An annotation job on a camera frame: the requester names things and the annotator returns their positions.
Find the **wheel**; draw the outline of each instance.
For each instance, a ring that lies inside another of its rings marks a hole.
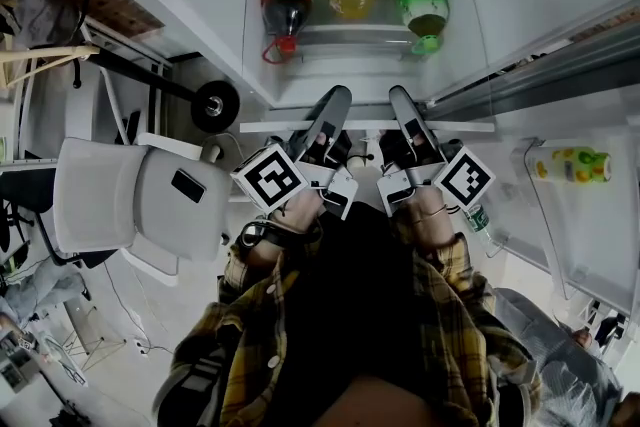
[[[236,89],[222,80],[207,82],[191,100],[191,119],[202,131],[218,134],[231,125],[240,111]]]

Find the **yellow plaid shirt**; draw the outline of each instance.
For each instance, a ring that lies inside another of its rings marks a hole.
[[[394,226],[399,238],[412,243],[408,225]],[[320,241],[306,246],[305,258],[313,258]],[[280,254],[271,274],[260,279],[242,261],[237,245],[220,280],[220,302],[209,305],[202,319],[178,346],[172,368],[193,361],[194,344],[216,340],[221,331],[237,330],[239,342],[229,369],[220,411],[221,426],[257,426],[265,417],[282,365],[287,357],[285,316],[287,295],[298,278],[296,258]],[[496,412],[489,376],[491,367],[507,381],[520,383],[530,373],[526,349],[491,315],[493,295],[487,280],[470,266],[467,243],[458,234],[451,246],[433,253],[413,251],[414,295],[436,315],[420,318],[423,361],[429,378],[442,379],[439,396],[423,397],[438,404],[446,425],[495,425]],[[260,322],[245,325],[252,314]],[[532,410],[538,408],[540,380],[537,374],[525,386]]]

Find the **smartphone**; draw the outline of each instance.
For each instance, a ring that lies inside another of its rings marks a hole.
[[[173,185],[194,203],[200,203],[202,196],[207,190],[193,178],[191,178],[187,173],[185,173],[182,169],[178,169],[178,171],[176,171],[176,174],[173,175],[171,185]]]

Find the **black pole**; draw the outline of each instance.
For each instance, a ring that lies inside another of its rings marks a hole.
[[[101,48],[100,53],[90,55],[87,58],[87,61],[97,64],[98,66],[102,66],[107,70],[119,73],[120,75],[124,75],[132,80],[148,84],[151,87],[157,87],[164,93],[177,96],[178,98],[182,98],[188,102],[191,102],[195,98],[195,93],[190,89],[187,89],[180,84],[176,84],[175,82],[171,82],[170,80],[167,80],[160,75],[156,75],[149,70],[145,70],[141,66],[138,66],[124,57],[114,54],[113,52],[109,52],[108,50]]]

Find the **black chair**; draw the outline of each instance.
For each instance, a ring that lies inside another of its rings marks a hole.
[[[14,223],[24,240],[22,230],[19,226],[20,223],[26,222],[33,225],[32,222],[24,219],[18,213],[18,207],[24,208],[35,214],[35,221],[42,235],[42,240],[44,241],[49,256],[51,256],[56,265],[66,265],[68,263],[83,261],[89,269],[92,269],[109,258],[115,253],[115,250],[79,253],[71,258],[62,258],[54,250],[51,239],[49,239],[47,230],[42,222],[42,214],[48,212],[53,206],[53,184],[55,182],[55,176],[55,169],[9,172],[3,173],[0,176],[0,199],[8,201],[12,210],[11,217],[9,218],[7,216],[5,218],[4,224],[6,224],[6,229],[3,226],[2,216],[0,216],[0,238],[7,234],[9,223]]]

